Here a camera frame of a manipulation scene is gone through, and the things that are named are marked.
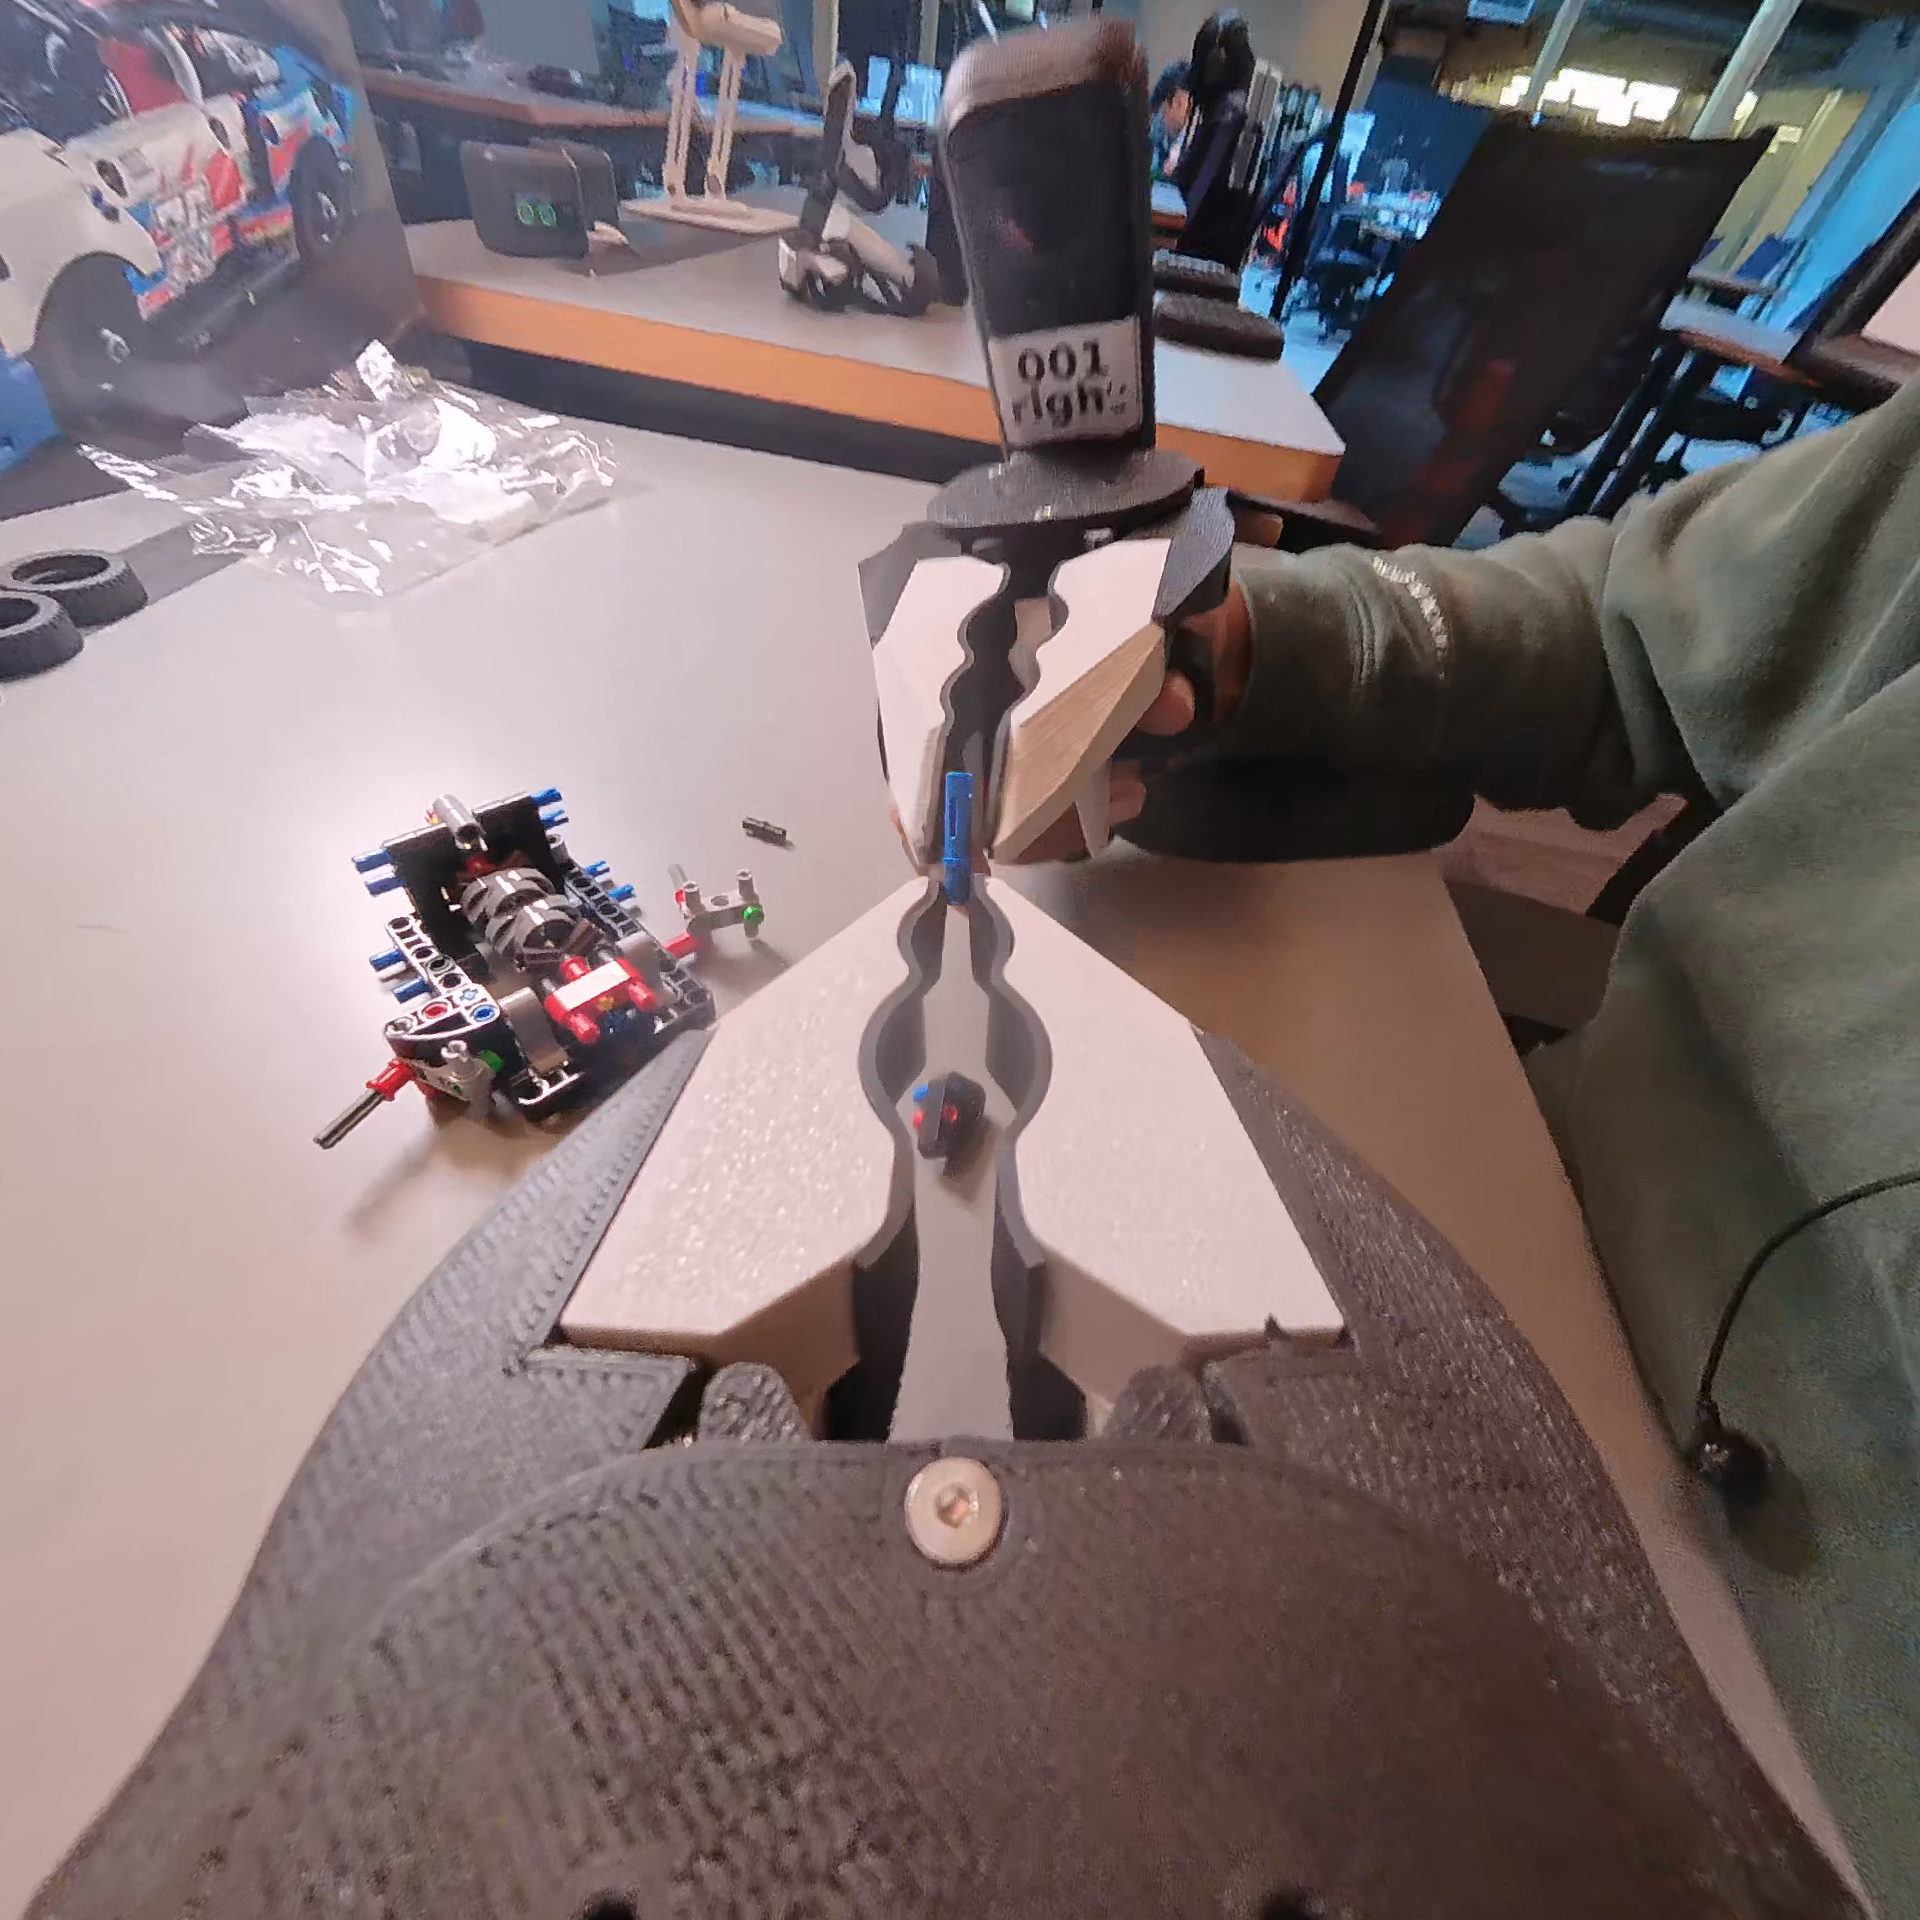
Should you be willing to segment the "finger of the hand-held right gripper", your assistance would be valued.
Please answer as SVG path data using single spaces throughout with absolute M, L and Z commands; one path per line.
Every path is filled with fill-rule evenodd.
M 946 691 L 971 667 L 967 624 L 974 607 L 974 556 L 917 556 L 874 642 L 882 782 L 917 868 L 930 868 L 937 850 Z
M 1168 675 L 1155 614 L 1173 539 L 1111 539 L 1057 569 L 1052 639 L 996 731 L 992 864 L 1015 864 L 1063 819 L 1088 850 L 1111 835 L 1111 762 Z

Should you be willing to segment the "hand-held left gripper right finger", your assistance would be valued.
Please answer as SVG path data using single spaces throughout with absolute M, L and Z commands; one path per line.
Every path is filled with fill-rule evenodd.
M 1095 1406 L 1147 1369 L 1334 1347 L 1334 1304 L 1198 1026 L 1002 880 L 971 900 L 1008 1385 Z

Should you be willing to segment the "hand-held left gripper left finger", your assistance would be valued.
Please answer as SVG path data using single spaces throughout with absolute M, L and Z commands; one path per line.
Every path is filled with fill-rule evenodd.
M 564 1344 L 768 1363 L 889 1406 L 917 1306 L 917 1147 L 945 900 L 930 880 L 725 1012 L 564 1306 Z

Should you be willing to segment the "person's right forearm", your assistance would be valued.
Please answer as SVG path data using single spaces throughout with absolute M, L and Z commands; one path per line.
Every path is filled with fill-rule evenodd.
M 1619 826 L 1663 797 L 1705 797 L 1676 721 L 1629 624 L 1648 584 L 1623 521 L 1576 518 L 1479 552 L 1329 542 L 1238 569 L 1250 603 L 1250 685 L 1224 725 L 1260 786 L 1286 770 L 1400 819 L 1563 811 Z M 1188 841 L 1136 841 L 1250 861 L 1253 792 Z

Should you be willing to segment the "grey lego connector assembly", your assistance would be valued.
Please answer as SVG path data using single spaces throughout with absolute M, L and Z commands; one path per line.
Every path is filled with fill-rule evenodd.
M 752 868 L 737 868 L 730 891 L 725 890 L 705 891 L 703 882 L 691 882 L 682 864 L 669 864 L 669 882 L 674 882 L 674 905 L 682 918 L 682 934 L 674 940 L 674 954 L 713 949 L 720 928 L 737 928 L 748 943 L 763 940 L 768 912 L 763 912 Z

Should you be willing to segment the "lego car chassis assembly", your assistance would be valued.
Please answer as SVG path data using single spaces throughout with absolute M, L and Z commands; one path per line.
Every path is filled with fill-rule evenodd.
M 717 1025 L 695 934 L 649 934 L 627 882 L 564 841 L 557 786 L 486 806 L 435 797 L 416 826 L 355 857 L 384 897 L 370 978 L 384 1063 L 318 1134 L 338 1147 L 404 1086 L 477 1122 L 567 1114 L 682 1033 Z

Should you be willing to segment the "black rubber lego tire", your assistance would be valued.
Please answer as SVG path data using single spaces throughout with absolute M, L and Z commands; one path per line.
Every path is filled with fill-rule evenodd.
M 83 628 L 69 607 L 35 590 L 0 595 L 0 678 L 35 678 L 83 650 Z
M 78 628 L 108 628 L 149 603 L 149 584 L 121 552 L 56 547 L 28 552 L 0 569 L 0 584 L 13 595 L 47 595 Z

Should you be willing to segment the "lego set box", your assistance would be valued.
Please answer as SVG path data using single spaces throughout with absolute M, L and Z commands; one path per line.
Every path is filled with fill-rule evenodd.
M 3 468 L 175 441 L 416 327 L 364 4 L 0 8 Z

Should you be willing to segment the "person's right hand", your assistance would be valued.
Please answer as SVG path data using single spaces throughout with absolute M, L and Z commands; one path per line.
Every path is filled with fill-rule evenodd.
M 1173 662 L 1111 757 L 1107 833 L 1136 841 L 1194 841 L 1260 786 L 1260 762 L 1224 751 L 1225 721 L 1250 685 L 1250 603 L 1243 575 L 1215 607 L 1173 632 Z

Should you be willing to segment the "spare black white gripper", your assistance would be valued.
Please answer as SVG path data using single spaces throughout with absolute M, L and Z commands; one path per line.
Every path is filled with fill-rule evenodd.
M 935 252 L 921 242 L 892 245 L 861 220 L 889 211 L 907 188 L 910 153 L 899 134 L 899 91 L 882 97 L 874 134 L 856 134 L 856 104 L 861 75 L 850 60 L 836 60 L 806 211 L 777 239 L 777 278 L 816 312 L 874 305 L 917 323 L 945 301 Z

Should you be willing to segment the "grey desk with wooden edge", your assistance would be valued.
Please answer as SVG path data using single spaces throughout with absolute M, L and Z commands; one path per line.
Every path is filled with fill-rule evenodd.
M 779 292 L 770 239 L 682 230 L 594 259 L 499 255 L 474 221 L 416 221 L 404 242 L 424 317 L 449 338 L 1001 447 L 967 312 L 813 312 Z M 1290 366 L 1194 342 L 1155 348 L 1155 441 L 1215 483 L 1303 503 L 1329 499 L 1343 460 Z

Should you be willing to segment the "black mesh office chair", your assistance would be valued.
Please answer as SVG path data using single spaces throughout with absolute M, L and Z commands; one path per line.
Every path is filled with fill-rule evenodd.
M 1771 131 L 1663 140 L 1490 118 L 1315 387 L 1323 510 L 1451 542 L 1623 348 L 1654 333 Z

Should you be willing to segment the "black charger case green lights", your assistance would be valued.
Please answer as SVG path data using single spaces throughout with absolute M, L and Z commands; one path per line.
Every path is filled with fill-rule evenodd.
M 627 245 L 613 159 L 576 140 L 458 142 L 474 239 L 499 255 L 587 259 Z

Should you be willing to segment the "crumpled clear plastic bag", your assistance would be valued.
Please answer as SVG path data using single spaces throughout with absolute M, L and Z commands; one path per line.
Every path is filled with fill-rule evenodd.
M 384 602 L 613 503 L 613 441 L 364 348 L 321 387 L 251 402 L 179 452 L 78 447 L 179 521 L 194 561 L 251 561 L 312 595 Z

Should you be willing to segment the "person's green sweatshirt torso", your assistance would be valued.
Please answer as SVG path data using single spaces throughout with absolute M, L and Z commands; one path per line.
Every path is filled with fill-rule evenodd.
M 1709 1395 L 1765 1479 L 1717 1551 L 1881 1915 L 1920 1785 L 1914 460 L 1907 381 L 1598 528 L 1540 715 L 1558 806 L 1709 806 L 1541 1101 L 1676 1435 L 1745 1294 Z

